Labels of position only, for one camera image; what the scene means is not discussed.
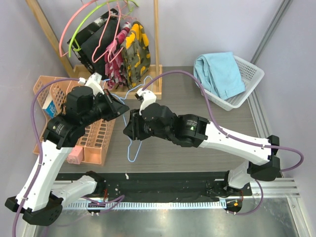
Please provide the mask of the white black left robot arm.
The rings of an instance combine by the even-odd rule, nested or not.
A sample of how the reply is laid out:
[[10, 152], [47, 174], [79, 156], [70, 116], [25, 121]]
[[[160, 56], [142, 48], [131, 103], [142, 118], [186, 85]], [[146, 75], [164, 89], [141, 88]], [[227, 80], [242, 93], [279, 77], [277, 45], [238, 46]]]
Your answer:
[[105, 191], [104, 178], [93, 171], [59, 189], [52, 185], [67, 156], [85, 129], [99, 120], [111, 121], [123, 115], [129, 107], [108, 90], [94, 94], [88, 86], [76, 86], [67, 94], [65, 112], [52, 118], [44, 131], [38, 164], [33, 168], [21, 192], [9, 197], [5, 206], [22, 213], [31, 225], [49, 226], [67, 205], [86, 195], [100, 197]]

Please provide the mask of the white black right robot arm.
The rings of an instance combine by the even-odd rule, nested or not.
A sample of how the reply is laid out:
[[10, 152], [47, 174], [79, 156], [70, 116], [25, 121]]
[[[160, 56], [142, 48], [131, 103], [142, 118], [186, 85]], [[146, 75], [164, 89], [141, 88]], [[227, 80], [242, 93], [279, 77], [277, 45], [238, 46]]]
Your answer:
[[[226, 195], [235, 195], [254, 180], [273, 181], [280, 172], [277, 150], [269, 146], [278, 137], [259, 139], [244, 135], [245, 143], [230, 137], [233, 131], [219, 131], [206, 118], [193, 114], [176, 115], [167, 106], [152, 103], [144, 110], [131, 110], [129, 122], [123, 133], [131, 140], [143, 141], [157, 137], [184, 148], [208, 148], [220, 150], [245, 159], [245, 162], [225, 174], [221, 185]], [[263, 142], [255, 147], [256, 142]]]

